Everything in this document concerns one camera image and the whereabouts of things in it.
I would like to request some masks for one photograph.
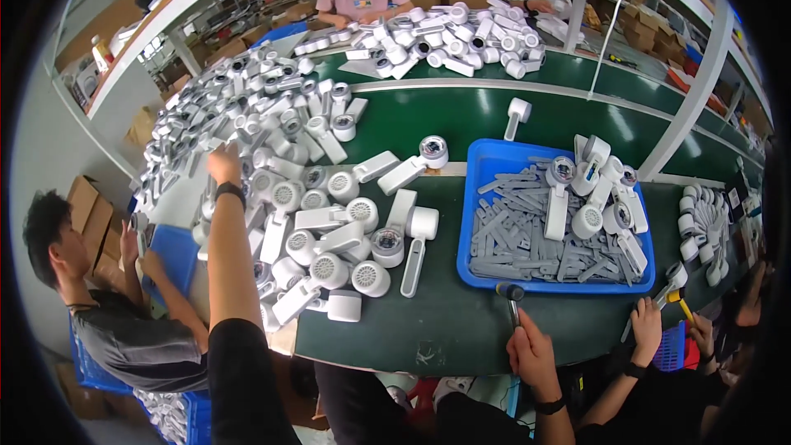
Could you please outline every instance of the hand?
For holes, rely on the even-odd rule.
[[[335,25],[335,29],[338,31],[341,31],[345,27],[349,26],[349,23],[349,18],[347,18],[345,15],[335,15],[332,20],[332,24]]]
[[[546,12],[547,14],[555,14],[555,8],[548,0],[528,0],[528,9],[531,11]]]
[[[630,315],[634,340],[638,346],[632,355],[632,362],[647,368],[662,343],[662,312],[650,297],[640,298],[637,309]]]
[[[154,283],[165,275],[164,265],[161,258],[159,258],[159,254],[152,250],[146,251],[143,255],[143,260],[140,261],[140,268],[143,270],[143,274],[151,277]]]
[[[519,308],[520,326],[513,332],[505,350],[511,370],[533,387],[540,402],[554,402],[562,396],[558,373],[555,371],[555,352],[552,339],[539,330],[527,313]]]
[[[132,224],[121,221],[121,260],[124,269],[134,268],[134,261],[138,259],[138,233],[132,230]]]
[[[237,187],[242,186],[242,164],[239,161],[239,149],[235,141],[228,146],[225,146],[225,143],[218,146],[209,155],[208,167],[217,185],[232,183]]]
[[[695,326],[690,328],[690,335],[695,339],[701,358],[705,359],[714,354],[714,328],[711,320],[700,314],[693,313],[692,319],[695,320]]]
[[[360,18],[360,24],[371,24],[382,16],[384,16],[384,19],[387,20],[389,15],[390,13],[387,11],[367,12]]]

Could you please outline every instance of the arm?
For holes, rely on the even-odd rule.
[[[710,358],[707,363],[698,364],[697,370],[704,375],[711,375],[717,371],[717,360],[714,358],[714,328],[711,320],[697,313],[692,314],[692,320],[695,325],[690,328],[690,335],[695,339],[701,361]]]
[[[763,260],[758,264],[755,275],[750,282],[750,290],[747,291],[747,297],[744,298],[739,313],[737,314],[738,326],[755,326],[761,319],[761,284],[763,276],[766,273],[766,262]]]
[[[241,187],[235,143],[209,155],[209,172],[218,185]],[[231,193],[217,199],[209,232],[209,330],[226,319],[245,319],[263,331],[261,306],[252,274],[252,254],[241,200]]]
[[[647,368],[662,341],[662,313],[657,303],[646,297],[638,300],[637,309],[632,311],[630,317],[634,340],[637,341],[631,362],[641,368]],[[618,376],[599,397],[597,403],[582,417],[579,428],[588,424],[605,424],[615,417],[637,381],[631,376]]]
[[[143,290],[140,288],[138,271],[134,262],[138,259],[138,235],[131,229],[131,224],[121,221],[121,262],[124,264],[124,281],[115,286],[137,307],[145,307]]]
[[[209,351],[209,332],[203,325],[203,321],[198,318],[198,314],[190,305],[189,301],[184,299],[184,296],[174,286],[168,276],[164,272],[162,261],[159,255],[154,251],[148,251],[143,257],[143,272],[151,277],[151,280],[156,284],[159,289],[164,304],[168,308],[170,318],[173,320],[181,321],[195,337],[198,343],[198,348],[201,354]]]
[[[521,308],[519,324],[505,346],[511,369],[530,385],[536,401],[550,403],[560,400],[562,392],[555,371],[552,339],[541,333],[536,323]],[[565,406],[550,415],[536,413],[536,440],[542,445],[575,443],[574,430]]]

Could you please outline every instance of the black shirt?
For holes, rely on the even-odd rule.
[[[178,320],[155,320],[125,295],[89,291],[97,307],[75,311],[72,330],[115,378],[150,392],[205,390],[208,370],[192,331]]]
[[[267,338],[247,320],[220,321],[209,334],[213,445],[300,443],[274,384]]]

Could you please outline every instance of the wristwatch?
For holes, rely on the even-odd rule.
[[[536,402],[536,412],[544,416],[551,416],[566,407],[566,400],[560,397],[554,402]]]
[[[217,203],[217,198],[223,193],[235,194],[242,202],[242,208],[247,208],[247,200],[244,199],[244,193],[239,189],[239,186],[231,182],[222,183],[217,187],[217,192],[214,193],[214,203]]]
[[[646,368],[642,366],[638,366],[637,364],[629,361],[627,366],[623,369],[623,373],[626,376],[631,376],[632,378],[640,379],[643,376],[646,376]]]

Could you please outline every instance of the white cable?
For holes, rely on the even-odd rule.
[[[591,82],[591,89],[588,90],[587,99],[590,100],[593,96],[593,88],[596,87],[596,81],[599,78],[599,70],[601,69],[601,61],[604,59],[604,52],[607,51],[607,42],[610,41],[610,34],[612,33],[612,28],[615,27],[615,20],[618,18],[618,10],[621,7],[621,2],[623,0],[617,0],[615,2],[615,10],[612,13],[612,19],[610,20],[610,27],[607,29],[607,35],[604,35],[604,44],[601,45],[601,52],[599,53],[599,61],[596,64],[596,72],[593,74],[593,81]]]

